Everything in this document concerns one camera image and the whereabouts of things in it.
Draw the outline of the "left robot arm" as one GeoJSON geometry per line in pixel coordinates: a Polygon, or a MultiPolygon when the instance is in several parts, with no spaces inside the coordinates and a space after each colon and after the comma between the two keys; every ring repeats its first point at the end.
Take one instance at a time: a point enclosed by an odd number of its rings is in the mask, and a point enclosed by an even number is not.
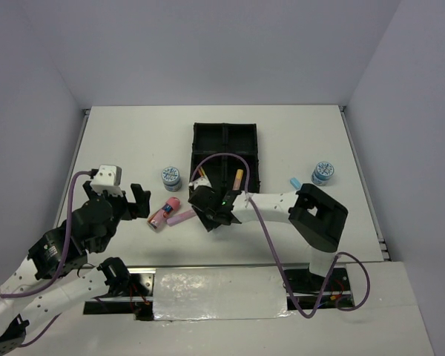
{"type": "Polygon", "coordinates": [[[146,218],[149,191],[131,185],[135,197],[111,193],[107,186],[96,192],[84,184],[88,201],[67,210],[67,219],[46,232],[28,251],[19,268],[0,287],[0,355],[24,344],[27,333],[82,301],[125,294],[133,285],[127,266],[109,257],[76,279],[65,276],[88,263],[90,253],[101,253],[116,234],[121,221],[146,218]]]}

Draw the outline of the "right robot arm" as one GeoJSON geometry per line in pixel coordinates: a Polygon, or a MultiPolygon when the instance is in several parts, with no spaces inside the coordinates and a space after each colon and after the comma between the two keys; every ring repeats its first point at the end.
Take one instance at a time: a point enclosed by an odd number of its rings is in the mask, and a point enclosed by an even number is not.
{"type": "Polygon", "coordinates": [[[201,185],[190,193],[188,202],[210,222],[210,229],[260,220],[293,225],[311,248],[309,285],[324,290],[333,282],[330,268],[349,212],[316,185],[305,183],[298,191],[280,194],[228,191],[224,196],[201,185]]]}

